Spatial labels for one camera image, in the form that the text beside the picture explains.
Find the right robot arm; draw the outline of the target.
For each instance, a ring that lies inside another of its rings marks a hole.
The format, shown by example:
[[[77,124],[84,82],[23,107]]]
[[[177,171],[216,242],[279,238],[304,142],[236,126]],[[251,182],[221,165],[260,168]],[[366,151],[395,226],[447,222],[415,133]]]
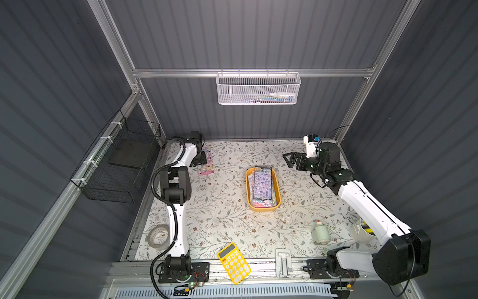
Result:
[[[331,277],[355,270],[376,274],[387,285],[397,285],[425,275],[429,270],[431,238],[424,230],[413,230],[394,216],[367,190],[355,174],[342,167],[338,144],[306,140],[306,153],[283,155],[289,168],[320,177],[321,188],[329,188],[365,221],[380,248],[361,252],[348,247],[330,250],[324,264]]]

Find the pink cat sticker sheet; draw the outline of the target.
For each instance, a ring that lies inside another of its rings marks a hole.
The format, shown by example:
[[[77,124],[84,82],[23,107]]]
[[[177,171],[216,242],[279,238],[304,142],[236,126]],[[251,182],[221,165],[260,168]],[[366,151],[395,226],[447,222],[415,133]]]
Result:
[[[212,152],[210,148],[205,147],[204,152],[205,152],[206,163],[199,165],[197,167],[197,172],[199,176],[207,176],[209,174],[214,173],[215,171],[214,160],[213,160],[213,156],[212,156]]]

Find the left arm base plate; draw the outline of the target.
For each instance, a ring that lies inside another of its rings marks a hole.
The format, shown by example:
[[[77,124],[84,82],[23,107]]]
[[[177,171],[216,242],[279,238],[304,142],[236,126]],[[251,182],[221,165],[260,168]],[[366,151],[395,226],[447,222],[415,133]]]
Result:
[[[184,269],[180,266],[178,270],[174,270],[171,265],[163,265],[160,263],[155,268],[155,274],[159,276],[160,284],[172,283],[189,283],[189,282],[208,282],[210,274],[210,263],[193,262]]]

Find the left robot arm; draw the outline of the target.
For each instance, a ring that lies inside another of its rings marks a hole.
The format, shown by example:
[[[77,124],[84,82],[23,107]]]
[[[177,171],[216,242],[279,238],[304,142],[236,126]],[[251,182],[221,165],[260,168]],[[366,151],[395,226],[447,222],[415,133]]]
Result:
[[[203,135],[192,131],[189,137],[172,137],[179,143],[179,151],[172,162],[157,169],[150,180],[154,197],[167,207],[169,216],[169,245],[160,254],[165,256],[164,266],[170,271],[189,271],[191,257],[185,236],[186,203],[192,195],[189,167],[205,164],[202,150]]]

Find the yellow storage tray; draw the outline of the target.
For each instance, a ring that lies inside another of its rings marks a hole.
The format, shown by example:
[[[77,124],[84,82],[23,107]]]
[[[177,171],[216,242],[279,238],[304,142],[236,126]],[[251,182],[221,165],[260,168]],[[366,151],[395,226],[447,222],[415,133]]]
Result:
[[[281,194],[275,170],[270,166],[254,166],[246,171],[246,196],[251,210],[272,212],[281,205]]]

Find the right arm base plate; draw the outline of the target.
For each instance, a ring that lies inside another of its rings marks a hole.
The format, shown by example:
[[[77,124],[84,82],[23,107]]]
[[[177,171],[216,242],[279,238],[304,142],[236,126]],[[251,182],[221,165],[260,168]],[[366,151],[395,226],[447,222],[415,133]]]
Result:
[[[311,279],[346,279],[355,280],[360,277],[356,270],[343,269],[335,260],[309,259],[302,270],[309,274]]]

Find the purple sticker sheet black border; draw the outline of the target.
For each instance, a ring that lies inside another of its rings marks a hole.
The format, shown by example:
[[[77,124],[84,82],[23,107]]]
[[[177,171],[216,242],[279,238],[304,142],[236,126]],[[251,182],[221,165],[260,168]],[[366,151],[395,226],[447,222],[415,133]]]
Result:
[[[273,207],[272,168],[255,167],[252,174],[252,200],[255,208]]]

